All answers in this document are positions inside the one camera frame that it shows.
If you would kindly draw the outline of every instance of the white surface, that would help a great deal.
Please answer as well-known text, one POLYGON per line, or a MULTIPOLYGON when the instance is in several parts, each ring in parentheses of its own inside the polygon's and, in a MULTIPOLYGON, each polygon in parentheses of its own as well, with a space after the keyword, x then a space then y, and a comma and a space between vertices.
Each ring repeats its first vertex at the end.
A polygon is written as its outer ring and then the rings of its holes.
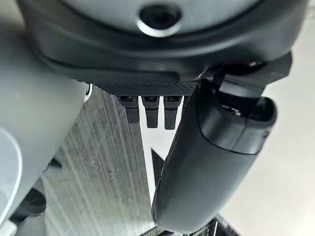
POLYGON ((0 236, 15 236, 17 230, 16 224, 12 223, 11 221, 6 221, 0 227, 0 236))
MULTIPOLYGON (((269 85, 264 94, 278 106, 277 124, 221 211, 242 236, 315 235, 315 21, 305 23, 293 52, 291 75, 269 85)), ((174 132, 163 130, 162 114, 159 129, 145 128, 143 112, 140 124, 153 197, 150 148, 166 157, 174 132)))

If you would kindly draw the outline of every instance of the scratched metal surface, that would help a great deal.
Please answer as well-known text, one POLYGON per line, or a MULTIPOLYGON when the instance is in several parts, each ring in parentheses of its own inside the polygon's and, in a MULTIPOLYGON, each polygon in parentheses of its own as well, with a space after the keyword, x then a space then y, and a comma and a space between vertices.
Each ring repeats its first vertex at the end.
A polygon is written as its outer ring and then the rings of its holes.
POLYGON ((154 226, 140 127, 116 97, 94 87, 56 155, 63 169, 42 175, 49 236, 137 236, 154 226))

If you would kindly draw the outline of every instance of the textured black surface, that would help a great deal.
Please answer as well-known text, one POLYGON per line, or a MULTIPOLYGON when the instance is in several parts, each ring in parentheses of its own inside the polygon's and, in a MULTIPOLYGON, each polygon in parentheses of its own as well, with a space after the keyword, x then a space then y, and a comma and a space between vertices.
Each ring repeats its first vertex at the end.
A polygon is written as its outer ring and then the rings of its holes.
POLYGON ((99 88, 113 95, 129 96, 190 96, 197 86, 197 82, 183 82, 175 85, 148 84, 103 84, 94 83, 99 88))

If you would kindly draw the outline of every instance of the dark gray plastic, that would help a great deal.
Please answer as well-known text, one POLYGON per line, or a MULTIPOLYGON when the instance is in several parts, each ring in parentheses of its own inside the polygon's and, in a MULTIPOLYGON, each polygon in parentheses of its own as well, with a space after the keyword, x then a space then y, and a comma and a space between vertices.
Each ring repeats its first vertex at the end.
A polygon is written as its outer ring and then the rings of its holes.
POLYGON ((188 234, 210 222, 246 175, 276 117, 268 98, 248 117, 232 114, 201 80, 163 166, 153 204, 157 225, 188 234))
POLYGON ((155 222, 178 233, 201 229, 216 216, 255 158, 210 144, 200 132, 191 99, 163 166, 153 204, 155 222))

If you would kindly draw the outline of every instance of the black plastic housing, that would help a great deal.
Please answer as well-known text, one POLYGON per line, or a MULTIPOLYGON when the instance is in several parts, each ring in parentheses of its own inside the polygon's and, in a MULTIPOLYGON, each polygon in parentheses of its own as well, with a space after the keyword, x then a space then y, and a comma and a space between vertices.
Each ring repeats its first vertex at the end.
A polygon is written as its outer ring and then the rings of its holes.
POLYGON ((30 36, 49 65, 121 96, 188 96, 209 66, 287 54, 307 2, 264 0, 220 26, 152 38, 97 23, 59 0, 18 0, 30 36))
POLYGON ((188 234, 209 223, 250 169, 276 117, 268 98, 249 117, 232 114, 202 80, 163 166, 153 203, 157 225, 188 234))

